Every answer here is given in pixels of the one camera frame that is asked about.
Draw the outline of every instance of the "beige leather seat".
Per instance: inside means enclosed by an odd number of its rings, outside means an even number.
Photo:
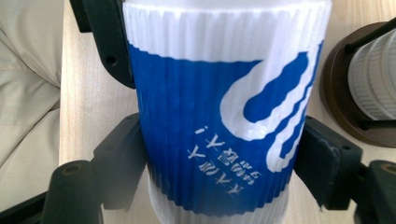
[[[0,0],[0,211],[58,166],[62,0]]]

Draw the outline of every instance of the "white ribbed cylinder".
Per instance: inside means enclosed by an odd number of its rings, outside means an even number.
[[[348,85],[360,110],[373,120],[396,119],[396,31],[360,48],[349,65]]]

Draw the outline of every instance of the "cylindrical object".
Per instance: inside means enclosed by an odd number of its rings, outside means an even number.
[[[127,0],[161,223],[280,223],[330,0]]]
[[[359,109],[372,120],[396,119],[396,30],[353,56],[348,85]]]

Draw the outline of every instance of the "wooden table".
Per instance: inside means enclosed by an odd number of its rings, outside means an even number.
[[[308,105],[308,114],[349,138],[363,149],[363,163],[396,161],[395,148],[366,145],[343,131],[319,96],[321,70],[331,49],[346,35],[364,25],[396,17],[394,0],[333,0],[318,79]],[[93,149],[124,117],[137,112],[135,92],[114,80],[99,61],[92,34],[78,31],[69,1],[64,8],[64,48],[61,106],[60,164],[90,160]],[[147,173],[143,176],[130,212],[105,212],[106,223],[159,223],[149,203]],[[320,209],[297,175],[290,182],[289,210],[284,223],[353,223],[356,204],[347,211]]]

